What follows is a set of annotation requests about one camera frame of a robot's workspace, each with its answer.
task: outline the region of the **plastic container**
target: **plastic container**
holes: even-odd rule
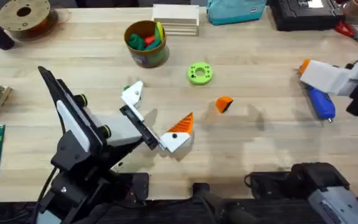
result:
[[[154,21],[139,21],[130,25],[124,34],[125,43],[132,55],[134,61],[144,68],[152,68],[163,64],[168,58],[167,49],[167,35],[164,33],[164,38],[161,44],[152,50],[135,50],[128,45],[128,40],[131,34],[137,34],[141,38],[145,39],[154,35],[156,23]]]

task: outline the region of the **orange piece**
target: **orange piece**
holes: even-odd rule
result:
[[[150,37],[146,37],[145,39],[144,39],[144,42],[145,42],[145,44],[146,44],[146,46],[149,46],[150,44],[152,44],[153,42],[154,42],[154,35],[153,36],[150,36]]]
[[[302,75],[303,72],[305,72],[306,68],[308,67],[310,63],[310,59],[305,59],[305,61],[303,62],[302,66],[299,68],[299,75]]]
[[[215,106],[219,112],[224,113],[229,108],[231,103],[233,103],[232,98],[228,96],[222,96],[216,100]]]
[[[191,130],[193,129],[194,117],[193,112],[188,114],[185,118],[183,118],[179,123],[174,125],[168,133],[188,133],[191,134]]]

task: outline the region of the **orange spool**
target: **orange spool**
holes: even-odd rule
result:
[[[35,40],[53,31],[58,14],[47,0],[11,0],[0,10],[0,26],[17,40]]]

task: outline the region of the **wooden table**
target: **wooden table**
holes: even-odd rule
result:
[[[357,42],[333,30],[278,32],[269,9],[260,21],[212,26],[203,9],[200,36],[168,37],[168,61],[144,69],[122,36],[131,23],[150,19],[151,9],[69,10],[71,19],[50,36],[0,50],[0,84],[14,89],[0,114],[0,201],[37,198],[62,135],[38,65],[85,93],[99,114],[120,114],[123,87],[142,80],[140,112],[158,134],[194,112],[193,140],[174,155],[142,145],[114,168],[148,172],[150,198],[186,198],[193,182],[208,182],[223,197],[251,197],[246,174],[316,161],[335,165],[358,196],[358,118],[345,111],[350,99],[333,97],[334,124],[317,121],[294,72],[304,58],[345,66],[358,59]],[[189,83],[194,62],[212,66],[211,83]],[[234,103],[220,115],[213,103],[223,95]]]

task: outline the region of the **blue object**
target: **blue object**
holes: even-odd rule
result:
[[[260,19],[266,0],[208,0],[207,17],[214,25]]]
[[[327,93],[313,88],[307,87],[308,95],[318,118],[332,120],[335,118],[335,106]]]

